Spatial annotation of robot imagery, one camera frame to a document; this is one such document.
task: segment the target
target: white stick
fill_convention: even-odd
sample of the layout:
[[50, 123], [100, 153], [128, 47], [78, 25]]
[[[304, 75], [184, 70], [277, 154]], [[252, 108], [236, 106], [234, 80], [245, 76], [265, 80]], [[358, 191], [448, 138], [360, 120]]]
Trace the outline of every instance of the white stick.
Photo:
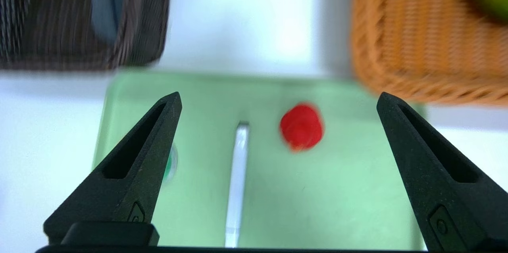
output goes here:
[[247, 169], [248, 138], [249, 125], [241, 122], [238, 128], [236, 128], [229, 200], [227, 201], [227, 216], [225, 220], [225, 247], [227, 248], [236, 248], [238, 246], [238, 238], [240, 237], [243, 189], [245, 187], [245, 171]]

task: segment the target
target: dark basket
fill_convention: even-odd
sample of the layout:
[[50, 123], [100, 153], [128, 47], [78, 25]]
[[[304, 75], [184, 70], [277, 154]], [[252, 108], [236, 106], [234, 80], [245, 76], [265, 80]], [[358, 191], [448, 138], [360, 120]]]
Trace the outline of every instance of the dark basket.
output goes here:
[[0, 0], [0, 69], [79, 70], [146, 65], [165, 44], [169, 0], [123, 0], [114, 45], [96, 37], [91, 0]]

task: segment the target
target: green tray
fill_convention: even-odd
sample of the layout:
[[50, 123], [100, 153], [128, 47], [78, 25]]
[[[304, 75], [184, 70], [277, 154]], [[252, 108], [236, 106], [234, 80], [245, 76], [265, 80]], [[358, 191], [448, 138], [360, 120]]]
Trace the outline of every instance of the green tray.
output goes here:
[[[123, 72], [107, 92], [94, 165], [172, 92], [183, 110], [178, 166], [152, 220], [159, 245], [224, 245], [235, 131], [248, 121], [240, 247], [421, 249], [376, 98], [357, 83]], [[294, 154], [278, 125], [301, 101], [319, 107], [325, 135]]]

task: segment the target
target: red ball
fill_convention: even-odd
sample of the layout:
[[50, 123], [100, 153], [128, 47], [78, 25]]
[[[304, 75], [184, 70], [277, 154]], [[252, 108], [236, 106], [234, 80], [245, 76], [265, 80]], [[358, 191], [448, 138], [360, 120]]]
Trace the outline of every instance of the red ball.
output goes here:
[[293, 152], [309, 150], [323, 138], [323, 123], [317, 108], [299, 103], [281, 119], [281, 134]]

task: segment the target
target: wicker basket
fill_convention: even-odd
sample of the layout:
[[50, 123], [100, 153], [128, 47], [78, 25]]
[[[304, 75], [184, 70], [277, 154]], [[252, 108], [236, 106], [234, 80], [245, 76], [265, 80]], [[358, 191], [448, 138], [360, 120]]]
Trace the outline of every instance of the wicker basket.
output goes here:
[[508, 104], [508, 26], [477, 13], [471, 0], [354, 0], [352, 56], [376, 93]]
[[162, 54], [169, 0], [123, 0], [114, 44], [91, 26], [91, 0], [0, 0], [0, 69], [80, 70], [145, 65]]

